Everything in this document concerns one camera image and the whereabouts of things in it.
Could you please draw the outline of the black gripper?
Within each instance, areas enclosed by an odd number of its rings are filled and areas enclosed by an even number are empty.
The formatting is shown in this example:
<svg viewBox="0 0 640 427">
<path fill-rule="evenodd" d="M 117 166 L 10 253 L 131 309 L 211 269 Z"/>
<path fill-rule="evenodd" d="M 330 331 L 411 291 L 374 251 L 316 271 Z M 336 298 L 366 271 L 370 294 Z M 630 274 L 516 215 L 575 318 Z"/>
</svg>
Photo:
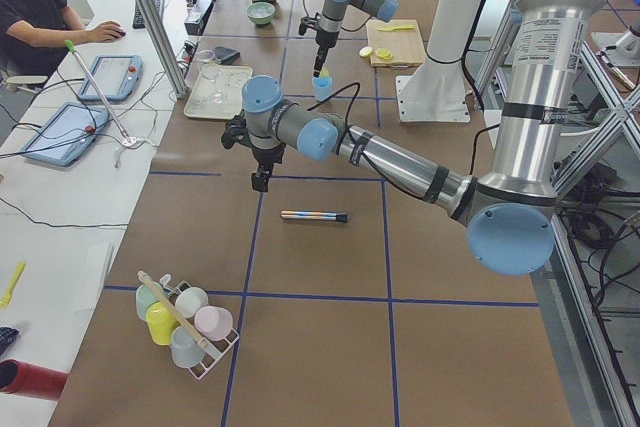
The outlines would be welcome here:
<svg viewBox="0 0 640 427">
<path fill-rule="evenodd" d="M 257 192 L 267 192 L 274 166 L 281 164 L 286 145 L 282 142 L 270 149 L 252 148 L 252 154 L 257 162 L 257 169 L 251 174 L 252 189 Z"/>
<path fill-rule="evenodd" d="M 324 67 L 328 53 L 333 48 L 339 38 L 339 32 L 326 31 L 320 27 L 316 29 L 315 41 L 318 45 L 318 51 L 313 67 L 313 77 L 318 78 Z"/>
</svg>

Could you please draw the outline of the person's right hand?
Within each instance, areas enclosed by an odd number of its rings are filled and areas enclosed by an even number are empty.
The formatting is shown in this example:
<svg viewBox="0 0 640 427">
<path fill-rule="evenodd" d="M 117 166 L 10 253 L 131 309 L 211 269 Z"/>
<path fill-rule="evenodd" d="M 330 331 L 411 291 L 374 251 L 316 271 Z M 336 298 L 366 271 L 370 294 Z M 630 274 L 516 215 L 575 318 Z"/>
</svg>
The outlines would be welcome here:
<svg viewBox="0 0 640 427">
<path fill-rule="evenodd" d="M 126 31 L 115 21 L 106 21 L 90 31 L 90 38 L 95 43 L 114 42 L 126 36 Z"/>
</svg>

